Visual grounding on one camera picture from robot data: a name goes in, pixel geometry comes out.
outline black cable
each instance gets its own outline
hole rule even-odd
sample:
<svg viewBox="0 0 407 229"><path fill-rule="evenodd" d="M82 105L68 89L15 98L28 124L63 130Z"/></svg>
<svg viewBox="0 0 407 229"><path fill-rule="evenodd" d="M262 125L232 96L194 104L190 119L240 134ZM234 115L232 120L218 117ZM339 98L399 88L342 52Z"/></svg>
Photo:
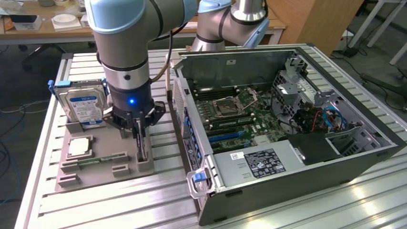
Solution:
<svg viewBox="0 0 407 229"><path fill-rule="evenodd" d="M6 153L8 152L8 149L6 147L6 144L0 141L0 145L3 146L4 150L6 150ZM8 171L8 168L11 167L11 156L8 154L6 154L7 156L7 166L6 166L6 170L2 172L0 174L0 178L4 176L4 174L7 173Z"/></svg>
<svg viewBox="0 0 407 229"><path fill-rule="evenodd" d="M280 115L287 116L288 114L286 112L279 113L275 117L279 117Z"/></svg>
<svg viewBox="0 0 407 229"><path fill-rule="evenodd" d="M398 108L398 107L394 107L393 105L390 105L390 103L387 102L387 99L389 99L389 93L387 93L387 91L386 91L386 88L383 88L379 84L377 84L375 82L371 82L370 80L367 80L367 79L363 79L365 81L367 81L367 82L370 82L370 83L373 83L374 85L377 85L382 90L383 90L383 92L385 92L385 102L386 102L386 104L394 109L394 110L398 110L398 111L403 111L403 108Z"/></svg>
<svg viewBox="0 0 407 229"><path fill-rule="evenodd" d="M151 82L156 82L160 79L160 77L164 75L164 72L170 66L171 53L172 53L172 31L170 31L170 47L168 47L167 61L166 61L166 64L164 64L159 74L152 78Z"/></svg>
<svg viewBox="0 0 407 229"><path fill-rule="evenodd" d="M341 119L341 126L339 126L339 130L342 130L342 128L343 128L343 117L342 117L342 119Z"/></svg>
<svg viewBox="0 0 407 229"><path fill-rule="evenodd" d="M7 155L3 154L3 158L2 158L2 160L0 160L0 164L2 164L2 162L6 160L6 158L7 158Z"/></svg>
<svg viewBox="0 0 407 229"><path fill-rule="evenodd" d="M397 67L398 71L401 72L402 76L407 79L407 76L405 75L405 73L402 72L402 70Z"/></svg>
<svg viewBox="0 0 407 229"><path fill-rule="evenodd" d="M268 18L268 4L267 4L267 0L264 0L264 11L266 11L264 18Z"/></svg>
<svg viewBox="0 0 407 229"><path fill-rule="evenodd" d="M292 122L292 119L290 119L290 123L291 122ZM301 131L301 129L298 131ZM294 135L294 128L291 128L291 135Z"/></svg>
<svg viewBox="0 0 407 229"><path fill-rule="evenodd" d="M367 51L363 48L359 48L358 52L361 53L361 55L367 56Z"/></svg>
<svg viewBox="0 0 407 229"><path fill-rule="evenodd" d="M361 76L361 73L358 72L358 70L355 69L355 67L353 66L353 64L345 59L345 58L338 58L337 56L334 56L335 57L335 59L337 60L343 60L343 61L346 61L349 64L350 64L350 66L351 66L351 68L354 69L354 71L358 73L358 75ZM393 105L390 105L390 103L387 102L387 99L389 99L389 93L387 93L387 91L386 91L386 89L379 85L379 84L377 84L375 82L371 82L373 84L375 84L383 91L385 91L385 102L386 102L386 104L394 109L394 110L398 110L398 111L402 111L403 109L402 108L397 108L397 107L394 107Z"/></svg>
<svg viewBox="0 0 407 229"><path fill-rule="evenodd" d="M339 57L337 57L337 56L334 56L335 58L334 59L337 59L337 60L343 60L343 61L346 61L349 64L350 64L350 66L351 66L351 68L354 69L354 71L358 73L358 75L361 76L361 73L358 72L358 70L355 69L355 67L354 67L354 65L345 59L345 57L342 57L342 58L339 58Z"/></svg>
<svg viewBox="0 0 407 229"><path fill-rule="evenodd" d="M381 25L383 24L383 22L373 29L373 31L370 32L370 34L367 35L367 37L365 37L365 39L362 40L362 42L359 43L359 45L358 45L358 48L357 48L357 50L358 50L358 52L361 53L361 50L363 50L362 48L361 48L361 45L363 44L363 42L366 42L366 40L369 39L369 37L371 36L371 34L373 34L373 32L381 27Z"/></svg>
<svg viewBox="0 0 407 229"><path fill-rule="evenodd" d="M6 203L8 203L8 201L12 201L12 202L20 201L20 200L15 199L14 197L15 197L15 195L19 194L19 192L22 190L22 177L20 177L20 173L19 173L19 169L18 169L15 158L12 158L11 152L8 151L8 148L7 148L6 144L2 141L0 141L0 145L4 148L4 151L2 151L2 152L7 155L8 161L10 161L10 163L14 166L14 172L15 172L15 177L16 177L16 181L18 181L18 187L16 187L15 191L7 197L7 199L0 202L0 207L2 207Z"/></svg>
<svg viewBox="0 0 407 229"><path fill-rule="evenodd" d="M292 124L290 124L290 123L282 121L280 119L279 119L278 122L286 124L287 126L290 126L291 128L294 128L294 129L296 129L296 130L301 130L301 128L299 128L298 126L295 126L295 125L292 125Z"/></svg>
<svg viewBox="0 0 407 229"><path fill-rule="evenodd" d="M11 203L11 202L22 202L22 199L8 199L6 203Z"/></svg>
<svg viewBox="0 0 407 229"><path fill-rule="evenodd" d="M22 118L19 119L19 121L15 123L15 125L12 125L12 127L8 128L8 130L4 131L4 133L0 135L0 139L2 139L2 137L3 137L4 135L7 135L8 132L20 124L20 122L23 122L23 119L24 119L24 117L26 117L27 111L26 111L26 107L24 107L23 105L19 106L19 107L23 107L23 116L22 116Z"/></svg>
<svg viewBox="0 0 407 229"><path fill-rule="evenodd" d="M163 36L163 37L159 37L159 38L154 39L152 41L156 42L156 41L166 40L167 38L171 38L171 36L174 37L174 36L178 35L178 33L184 29L186 26L187 26L187 23L183 24L183 25L179 27L179 29L175 30L175 32L170 31L170 33L172 33L172 35L168 34L168 35L166 35L166 36Z"/></svg>
<svg viewBox="0 0 407 229"><path fill-rule="evenodd" d="M274 90L271 89L271 96L270 96L270 111L271 111L271 113L274 114L274 111L272 111L272 95L274 95Z"/></svg>
<svg viewBox="0 0 407 229"><path fill-rule="evenodd" d="M346 28L346 48L350 49L350 27ZM367 52L365 51L365 49L359 48L358 52L363 55L367 56Z"/></svg>
<svg viewBox="0 0 407 229"><path fill-rule="evenodd" d="M6 49L4 50L0 50L0 54L3 54L4 52L7 52L8 50L8 45L6 46Z"/></svg>
<svg viewBox="0 0 407 229"><path fill-rule="evenodd" d="M267 83L267 80L263 76L258 76L258 78L260 78Z"/></svg>

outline red cable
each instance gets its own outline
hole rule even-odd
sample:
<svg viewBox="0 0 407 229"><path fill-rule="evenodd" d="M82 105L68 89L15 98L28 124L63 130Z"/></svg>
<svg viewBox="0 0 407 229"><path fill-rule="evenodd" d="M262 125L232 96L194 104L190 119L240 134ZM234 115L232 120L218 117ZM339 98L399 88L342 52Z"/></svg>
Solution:
<svg viewBox="0 0 407 229"><path fill-rule="evenodd" d="M314 128L315 128L315 122L317 122L317 117L318 117L318 114L319 114L319 113L321 113L321 111L318 111L317 114L315 114L311 132L314 131Z"/></svg>

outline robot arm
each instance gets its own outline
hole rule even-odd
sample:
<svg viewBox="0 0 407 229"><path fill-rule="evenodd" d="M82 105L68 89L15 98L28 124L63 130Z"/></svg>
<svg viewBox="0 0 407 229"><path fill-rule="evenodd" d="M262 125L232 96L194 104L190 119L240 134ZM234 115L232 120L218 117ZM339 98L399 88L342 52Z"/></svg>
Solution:
<svg viewBox="0 0 407 229"><path fill-rule="evenodd" d="M263 0L236 0L234 5L231 0L202 0L192 51L223 50L224 40L255 48L270 24L267 10Z"/></svg>
<svg viewBox="0 0 407 229"><path fill-rule="evenodd" d="M166 113L151 97L148 42L191 20L196 0L87 0L86 7L112 100L104 119L146 136Z"/></svg>

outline white box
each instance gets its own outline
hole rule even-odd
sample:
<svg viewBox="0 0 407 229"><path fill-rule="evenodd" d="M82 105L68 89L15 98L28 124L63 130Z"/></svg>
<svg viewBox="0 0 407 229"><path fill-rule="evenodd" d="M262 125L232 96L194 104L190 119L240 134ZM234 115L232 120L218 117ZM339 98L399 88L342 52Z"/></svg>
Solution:
<svg viewBox="0 0 407 229"><path fill-rule="evenodd" d="M36 20L34 22L14 22L15 29L19 31L35 31L39 30L43 24L43 20L40 16L36 16Z"/></svg>
<svg viewBox="0 0 407 229"><path fill-rule="evenodd" d="M60 14L52 18L52 25L56 32L82 29L82 23L71 14Z"/></svg>
<svg viewBox="0 0 407 229"><path fill-rule="evenodd" d="M87 14L83 15L83 17L82 17L82 27L83 28L90 28L91 27L90 22L88 22L88 15Z"/></svg>
<svg viewBox="0 0 407 229"><path fill-rule="evenodd" d="M351 40L354 38L354 34L350 32L350 31L345 31L343 32L343 35L342 35L342 38L341 38L341 41L334 49L334 51L343 51L347 47L347 44L351 43Z"/></svg>

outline aluminum worktable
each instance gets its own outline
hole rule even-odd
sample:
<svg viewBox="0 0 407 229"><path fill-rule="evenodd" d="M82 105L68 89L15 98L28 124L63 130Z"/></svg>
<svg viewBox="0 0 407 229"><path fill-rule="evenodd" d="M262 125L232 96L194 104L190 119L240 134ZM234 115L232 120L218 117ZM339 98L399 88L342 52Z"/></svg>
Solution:
<svg viewBox="0 0 407 229"><path fill-rule="evenodd" d="M371 112L407 140L406 122L317 48L306 45L302 47ZM166 54L167 50L150 51L151 76L164 65ZM329 89L327 81L309 70L309 78L319 89ZM62 60L56 80L94 79L102 76L103 68L95 54L75 54L72 58ZM155 100L166 101L164 79L152 84L152 95ZM164 115L150 131L155 175L58 194L55 176L66 123L64 111L52 97L16 222L19 229L362 229L407 226L406 150L377 164L347 184L199 227L170 114Z"/></svg>

